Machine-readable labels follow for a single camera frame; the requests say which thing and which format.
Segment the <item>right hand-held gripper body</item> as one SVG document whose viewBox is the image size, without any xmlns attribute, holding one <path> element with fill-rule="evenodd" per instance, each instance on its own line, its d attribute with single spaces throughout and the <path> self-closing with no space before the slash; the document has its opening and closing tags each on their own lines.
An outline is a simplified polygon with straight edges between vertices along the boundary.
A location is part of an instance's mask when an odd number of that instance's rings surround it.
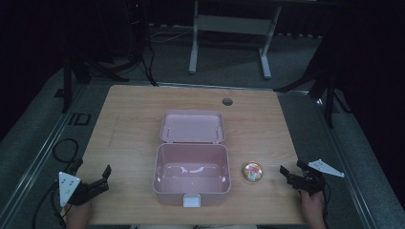
<svg viewBox="0 0 405 229">
<path fill-rule="evenodd" d="M 318 159 L 312 162 L 304 162 L 302 160 L 298 160 L 297 166 L 305 173 L 305 175 L 303 177 L 300 177 L 290 173 L 290 177 L 288 178 L 301 178 L 303 180 L 303 186 L 301 190 L 307 191 L 310 195 L 324 191 L 326 186 L 324 174 L 336 177 L 345 176 L 343 172 L 340 172 L 337 169 L 331 167 L 322 159 Z"/>
</svg>

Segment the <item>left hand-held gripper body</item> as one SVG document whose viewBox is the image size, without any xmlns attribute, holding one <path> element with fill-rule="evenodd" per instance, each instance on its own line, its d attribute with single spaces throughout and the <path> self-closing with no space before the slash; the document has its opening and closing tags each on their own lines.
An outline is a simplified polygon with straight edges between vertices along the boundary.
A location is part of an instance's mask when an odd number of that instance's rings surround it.
<svg viewBox="0 0 405 229">
<path fill-rule="evenodd" d="M 64 172 L 58 174 L 59 204 L 64 207 L 66 204 L 81 205 L 96 197 L 93 189 L 102 184 L 103 179 L 91 184 L 83 183 L 79 177 L 69 175 Z"/>
</svg>

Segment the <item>person's right hand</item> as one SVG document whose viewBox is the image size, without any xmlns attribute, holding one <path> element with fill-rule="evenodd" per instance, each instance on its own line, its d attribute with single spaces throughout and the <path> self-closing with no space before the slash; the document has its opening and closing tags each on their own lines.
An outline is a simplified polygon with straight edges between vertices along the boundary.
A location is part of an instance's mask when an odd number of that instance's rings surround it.
<svg viewBox="0 0 405 229">
<path fill-rule="evenodd" d="M 301 209 L 309 229 L 327 229 L 323 218 L 325 205 L 324 196 L 321 192 L 310 195 L 307 191 L 301 190 Z"/>
</svg>

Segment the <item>dark equipment rack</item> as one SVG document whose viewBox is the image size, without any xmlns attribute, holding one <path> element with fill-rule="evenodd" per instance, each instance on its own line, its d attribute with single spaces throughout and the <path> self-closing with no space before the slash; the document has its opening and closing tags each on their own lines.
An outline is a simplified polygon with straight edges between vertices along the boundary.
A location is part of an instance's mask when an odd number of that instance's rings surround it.
<svg viewBox="0 0 405 229">
<path fill-rule="evenodd" d="M 145 0 L 126 0 L 130 27 L 129 60 L 139 62 L 148 37 Z"/>
</svg>

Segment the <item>white metal table frame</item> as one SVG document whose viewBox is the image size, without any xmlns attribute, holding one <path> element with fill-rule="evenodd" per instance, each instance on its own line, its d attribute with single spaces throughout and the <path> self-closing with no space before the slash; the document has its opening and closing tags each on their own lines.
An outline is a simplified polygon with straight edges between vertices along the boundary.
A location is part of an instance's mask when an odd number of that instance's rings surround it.
<svg viewBox="0 0 405 229">
<path fill-rule="evenodd" d="M 199 31 L 242 33 L 242 34 L 262 35 L 266 38 L 266 42 L 264 46 L 258 50 L 258 54 L 261 62 L 263 77 L 264 79 L 270 79 L 271 70 L 267 59 L 267 53 L 282 8 L 276 7 L 271 19 L 238 18 L 238 17 L 200 14 L 199 2 L 200 0 L 194 0 L 193 30 L 192 30 L 193 40 L 188 71 L 190 73 L 195 73 L 197 71 L 198 54 L 199 54 L 199 42 L 198 42 Z"/>
</svg>

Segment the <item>pink storage box with lid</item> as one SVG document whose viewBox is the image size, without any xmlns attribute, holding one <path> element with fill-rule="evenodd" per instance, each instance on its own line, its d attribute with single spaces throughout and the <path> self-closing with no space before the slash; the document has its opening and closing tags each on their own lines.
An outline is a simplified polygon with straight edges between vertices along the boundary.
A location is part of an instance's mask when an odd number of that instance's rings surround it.
<svg viewBox="0 0 405 229">
<path fill-rule="evenodd" d="M 153 180 L 159 203 L 185 208 L 222 204 L 231 190 L 222 114 L 168 110 L 160 140 Z"/>
</svg>

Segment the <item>person's left hand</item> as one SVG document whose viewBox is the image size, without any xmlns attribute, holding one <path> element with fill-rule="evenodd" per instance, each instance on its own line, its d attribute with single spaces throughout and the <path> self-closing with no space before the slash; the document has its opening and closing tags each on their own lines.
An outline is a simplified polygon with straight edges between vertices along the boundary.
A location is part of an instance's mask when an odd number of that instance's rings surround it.
<svg viewBox="0 0 405 229">
<path fill-rule="evenodd" d="M 87 229 L 92 217 L 92 202 L 87 201 L 81 205 L 67 204 L 66 229 Z"/>
</svg>

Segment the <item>black tripod stand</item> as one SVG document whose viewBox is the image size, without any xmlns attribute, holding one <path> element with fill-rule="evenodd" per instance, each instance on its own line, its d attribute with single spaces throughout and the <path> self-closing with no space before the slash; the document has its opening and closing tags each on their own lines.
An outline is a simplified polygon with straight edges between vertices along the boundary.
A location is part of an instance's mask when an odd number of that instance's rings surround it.
<svg viewBox="0 0 405 229">
<path fill-rule="evenodd" d="M 316 64 L 309 64 L 301 78 L 286 86 L 274 89 L 274 92 L 288 93 L 301 85 L 314 81 L 309 90 L 309 97 L 319 100 L 323 94 L 326 95 L 324 118 L 328 126 L 332 128 L 334 102 L 337 102 L 346 113 L 352 112 L 336 90 L 336 79 L 337 73 L 335 71 L 330 71 L 326 67 L 319 67 Z"/>
<path fill-rule="evenodd" d="M 79 83 L 88 84 L 91 81 L 88 67 L 96 69 L 102 75 L 111 78 L 115 81 L 127 82 L 127 78 L 118 76 L 110 69 L 103 67 L 89 56 L 76 50 L 66 50 L 63 53 L 63 109 L 62 113 L 68 112 L 73 102 L 73 81 L 72 74 Z"/>
</svg>

